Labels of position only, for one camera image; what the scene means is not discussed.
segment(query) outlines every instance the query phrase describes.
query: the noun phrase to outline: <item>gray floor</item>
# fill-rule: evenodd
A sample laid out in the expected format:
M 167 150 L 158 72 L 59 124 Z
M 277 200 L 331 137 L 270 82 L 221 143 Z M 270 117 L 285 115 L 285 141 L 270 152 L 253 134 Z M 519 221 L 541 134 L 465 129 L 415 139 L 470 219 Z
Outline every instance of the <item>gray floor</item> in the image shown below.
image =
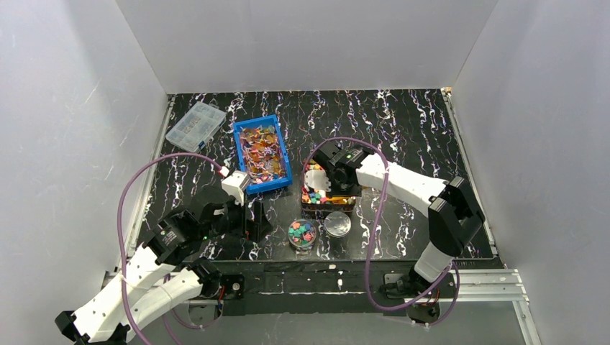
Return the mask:
M 178 307 L 186 315 L 186 306 Z M 172 329 L 188 344 L 524 344 L 512 303 L 458 303 L 452 315 L 430 330 L 405 318 L 381 314 L 268 314 L 220 318 L 205 331 L 192 331 L 168 316 Z M 163 322 L 144 333 L 154 344 L 172 344 Z M 131 345 L 142 344 L 139 339 Z

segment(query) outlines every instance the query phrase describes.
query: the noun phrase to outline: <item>white wall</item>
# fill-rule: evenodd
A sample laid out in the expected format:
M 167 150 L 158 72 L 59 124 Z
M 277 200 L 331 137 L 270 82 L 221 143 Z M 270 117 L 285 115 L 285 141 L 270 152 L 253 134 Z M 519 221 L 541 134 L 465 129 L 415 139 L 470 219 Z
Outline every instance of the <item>white wall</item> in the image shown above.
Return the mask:
M 188 93 L 451 86 L 497 0 L 117 2 Z
M 500 0 L 454 87 L 501 257 L 544 344 L 607 344 L 610 2 Z
M 0 344 L 68 344 L 167 98 L 113 1 L 0 1 L 0 76 Z

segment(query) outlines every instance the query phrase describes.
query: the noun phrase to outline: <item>blue tray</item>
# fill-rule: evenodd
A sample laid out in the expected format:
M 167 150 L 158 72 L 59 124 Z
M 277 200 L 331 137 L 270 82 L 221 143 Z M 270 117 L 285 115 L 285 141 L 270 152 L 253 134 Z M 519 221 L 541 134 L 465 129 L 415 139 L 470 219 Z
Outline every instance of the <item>blue tray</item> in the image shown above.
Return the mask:
M 242 144 L 240 141 L 240 133 L 244 128 L 256 128 L 259 126 L 276 127 L 276 134 L 278 135 L 280 148 L 282 150 L 281 159 L 284 161 L 284 167 L 286 168 L 286 177 L 280 178 L 277 180 L 272 180 L 268 182 L 259 183 L 257 185 L 249 185 L 246 188 L 246 193 L 248 194 L 256 194 L 266 192 L 268 190 L 274 190 L 282 187 L 286 187 L 287 185 L 292 184 L 292 172 L 290 170 L 290 162 L 288 161 L 288 154 L 286 153 L 286 146 L 284 145 L 284 139 L 282 138 L 282 132 L 280 131 L 280 126 L 278 123 L 278 117 L 274 115 L 258 117 L 256 119 L 235 122 L 233 125 L 233 136 L 235 137 L 235 144 L 237 145 L 237 157 L 240 159 L 240 169 L 241 171 L 246 171 L 246 164 L 244 163 L 244 155 L 242 152 Z

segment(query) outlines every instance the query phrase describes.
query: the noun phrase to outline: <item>marble surface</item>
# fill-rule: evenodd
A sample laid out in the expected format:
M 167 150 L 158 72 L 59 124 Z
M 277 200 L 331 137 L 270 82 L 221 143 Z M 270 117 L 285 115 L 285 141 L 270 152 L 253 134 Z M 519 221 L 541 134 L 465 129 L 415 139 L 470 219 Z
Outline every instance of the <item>marble surface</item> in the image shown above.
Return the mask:
M 296 253 L 287 240 L 289 224 L 301 217 L 299 180 L 302 162 L 324 138 L 346 136 L 371 142 L 389 160 L 417 173 L 450 180 L 467 177 L 458 142 L 440 90 L 286 91 L 248 93 L 196 93 L 176 96 L 167 130 L 197 102 L 217 105 L 227 121 L 203 150 L 226 166 L 236 167 L 232 124 L 276 114 L 290 157 L 295 183 L 283 190 L 255 196 L 263 200 L 274 230 L 261 242 L 226 239 L 207 241 L 200 254 L 229 260 L 329 260 L 364 259 L 372 227 L 377 190 L 364 190 L 351 214 L 352 228 L 341 239 L 319 229 L 313 249 Z M 165 141 L 161 155 L 180 152 Z M 157 166 L 140 236 L 155 226 L 173 207 L 188 204 L 199 188 L 220 185 L 207 163 L 174 158 Z M 427 219 L 409 205 L 388 197 L 377 229 L 374 259 L 417 259 L 428 243 Z M 464 252 L 466 258 L 492 257 L 484 231 L 479 231 Z

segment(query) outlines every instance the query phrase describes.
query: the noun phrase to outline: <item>metal lid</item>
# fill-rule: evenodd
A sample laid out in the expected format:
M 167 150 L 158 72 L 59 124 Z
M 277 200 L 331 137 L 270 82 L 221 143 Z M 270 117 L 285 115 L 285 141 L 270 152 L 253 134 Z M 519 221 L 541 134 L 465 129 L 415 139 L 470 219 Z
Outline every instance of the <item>metal lid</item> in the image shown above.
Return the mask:
M 324 228 L 330 236 L 343 237 L 352 227 L 352 221 L 343 212 L 332 212 L 324 219 Z

